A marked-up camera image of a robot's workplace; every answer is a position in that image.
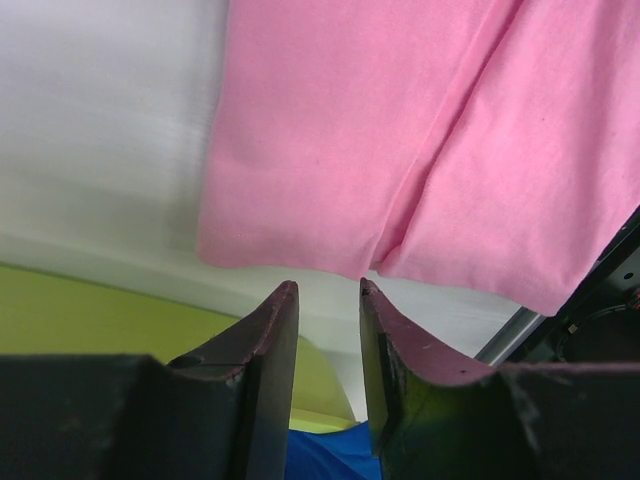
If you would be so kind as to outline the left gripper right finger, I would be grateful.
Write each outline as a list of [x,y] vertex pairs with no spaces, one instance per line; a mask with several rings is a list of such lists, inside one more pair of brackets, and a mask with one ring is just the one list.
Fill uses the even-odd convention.
[[403,315],[360,282],[360,343],[371,447],[386,479],[497,479],[491,436],[500,383],[491,369]]

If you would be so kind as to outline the pink t shirt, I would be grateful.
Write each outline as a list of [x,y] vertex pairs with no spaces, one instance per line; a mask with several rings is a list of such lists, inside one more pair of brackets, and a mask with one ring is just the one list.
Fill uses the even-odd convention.
[[197,251],[551,316],[639,205],[635,1],[233,1]]

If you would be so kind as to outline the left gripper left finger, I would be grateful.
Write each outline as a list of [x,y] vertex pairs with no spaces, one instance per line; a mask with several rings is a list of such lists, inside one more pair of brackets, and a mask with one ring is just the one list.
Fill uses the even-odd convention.
[[186,457],[180,478],[283,478],[298,327],[298,286],[285,281],[253,312],[169,362],[180,408],[170,453]]

